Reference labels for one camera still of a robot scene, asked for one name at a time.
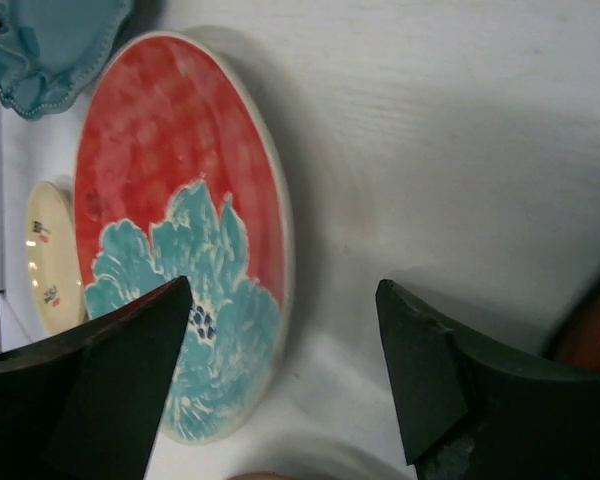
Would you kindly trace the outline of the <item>teal scalloped plate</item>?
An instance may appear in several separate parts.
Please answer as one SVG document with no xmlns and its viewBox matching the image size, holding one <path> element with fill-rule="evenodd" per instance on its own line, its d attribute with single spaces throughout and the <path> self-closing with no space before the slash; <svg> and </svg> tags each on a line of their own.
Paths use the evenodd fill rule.
<svg viewBox="0 0 600 480">
<path fill-rule="evenodd" d="M 34 121 L 66 111 L 101 72 L 132 1 L 0 1 L 0 102 Z"/>
</svg>

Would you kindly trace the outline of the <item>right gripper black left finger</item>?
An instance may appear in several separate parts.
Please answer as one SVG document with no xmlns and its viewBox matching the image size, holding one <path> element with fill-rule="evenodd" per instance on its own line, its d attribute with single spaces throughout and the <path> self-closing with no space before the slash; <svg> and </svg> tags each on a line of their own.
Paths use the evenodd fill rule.
<svg viewBox="0 0 600 480">
<path fill-rule="evenodd" d="M 191 309 L 180 276 L 0 354 L 0 479 L 141 479 Z"/>
</svg>

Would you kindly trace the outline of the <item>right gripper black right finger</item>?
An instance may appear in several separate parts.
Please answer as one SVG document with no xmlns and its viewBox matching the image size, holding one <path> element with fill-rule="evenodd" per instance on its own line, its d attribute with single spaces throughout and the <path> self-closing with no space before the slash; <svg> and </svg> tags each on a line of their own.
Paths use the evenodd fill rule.
<svg viewBox="0 0 600 480">
<path fill-rule="evenodd" d="M 600 479 L 600 373 L 496 341 L 389 279 L 375 302 L 419 478 Z"/>
</svg>

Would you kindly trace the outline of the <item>red plate with teal flower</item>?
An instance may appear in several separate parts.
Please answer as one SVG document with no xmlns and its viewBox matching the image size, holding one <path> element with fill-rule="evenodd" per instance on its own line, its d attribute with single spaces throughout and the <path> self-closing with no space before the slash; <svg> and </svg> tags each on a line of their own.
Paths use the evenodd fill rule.
<svg viewBox="0 0 600 480">
<path fill-rule="evenodd" d="M 81 132 L 74 217 L 90 318 L 189 282 L 162 432 L 191 445 L 232 434 L 281 362 L 295 257 L 275 143 L 224 60 L 168 31 L 114 56 Z"/>
</svg>

